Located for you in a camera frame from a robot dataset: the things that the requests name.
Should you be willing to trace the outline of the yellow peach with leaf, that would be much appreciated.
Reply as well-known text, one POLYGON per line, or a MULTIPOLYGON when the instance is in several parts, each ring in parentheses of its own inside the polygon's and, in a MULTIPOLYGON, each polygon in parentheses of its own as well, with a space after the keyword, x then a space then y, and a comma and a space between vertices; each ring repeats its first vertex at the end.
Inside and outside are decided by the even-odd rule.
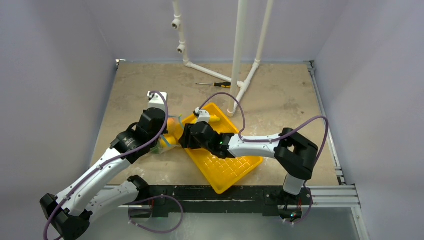
POLYGON ((167 127, 166 127, 167 132, 168 132, 169 134, 173 134, 173 133, 175 132, 176 128, 177 128, 177 125, 178 125, 178 123, 177 123, 177 121, 175 120, 175 118, 173 118, 173 117, 169 117, 169 118, 167 119, 167 127))

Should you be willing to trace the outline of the yellow banana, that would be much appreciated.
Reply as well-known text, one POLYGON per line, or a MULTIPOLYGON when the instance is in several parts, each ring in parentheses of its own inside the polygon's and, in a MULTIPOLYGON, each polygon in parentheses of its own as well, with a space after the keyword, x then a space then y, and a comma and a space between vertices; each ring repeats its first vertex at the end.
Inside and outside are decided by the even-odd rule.
POLYGON ((210 118, 209 118, 210 123, 219 122, 220 120, 221 120, 221 118, 216 116, 216 115, 211 115, 210 118))

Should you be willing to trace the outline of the clear zip top bag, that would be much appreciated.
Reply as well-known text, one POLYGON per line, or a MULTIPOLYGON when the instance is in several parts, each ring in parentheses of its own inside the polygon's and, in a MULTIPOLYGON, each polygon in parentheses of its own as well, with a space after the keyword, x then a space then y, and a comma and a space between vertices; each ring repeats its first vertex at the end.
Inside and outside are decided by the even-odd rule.
POLYGON ((160 135, 156 146, 150 149, 150 153, 159 155, 176 147, 180 147, 178 140, 182 136, 183 127, 181 114, 169 116, 166 126, 167 133, 164 132, 160 135))

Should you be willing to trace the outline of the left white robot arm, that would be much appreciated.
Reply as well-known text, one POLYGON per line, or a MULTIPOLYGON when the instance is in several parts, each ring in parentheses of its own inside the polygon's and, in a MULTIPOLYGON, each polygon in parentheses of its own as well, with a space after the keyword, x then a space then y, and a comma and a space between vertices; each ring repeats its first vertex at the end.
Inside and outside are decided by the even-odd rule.
POLYGON ((77 181, 57 194, 47 193, 39 201, 47 218, 43 238, 53 226, 64 240, 76 240, 90 226, 93 210, 87 207, 97 193, 117 174, 148 154, 167 130, 168 107, 150 107, 139 121, 119 133, 103 156, 77 181))

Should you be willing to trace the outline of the yellow lemon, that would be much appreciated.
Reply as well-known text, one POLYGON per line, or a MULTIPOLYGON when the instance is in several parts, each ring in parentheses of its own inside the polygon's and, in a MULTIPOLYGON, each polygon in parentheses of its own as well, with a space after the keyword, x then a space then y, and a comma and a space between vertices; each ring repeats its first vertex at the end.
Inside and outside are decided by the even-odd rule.
POLYGON ((180 147, 178 140, 172 134, 161 135, 159 143, 163 149, 180 147))

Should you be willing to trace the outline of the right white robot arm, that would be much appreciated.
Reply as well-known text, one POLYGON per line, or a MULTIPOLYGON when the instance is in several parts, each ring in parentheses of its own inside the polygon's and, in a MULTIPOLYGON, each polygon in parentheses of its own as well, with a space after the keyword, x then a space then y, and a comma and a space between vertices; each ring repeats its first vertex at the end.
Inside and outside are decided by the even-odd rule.
POLYGON ((319 155, 318 146, 292 128, 268 136, 239 136, 219 133, 209 123, 188 123, 178 140, 184 149, 204 149, 220 159, 266 157, 275 159, 286 170, 280 196, 288 204, 300 198, 310 180, 319 155))

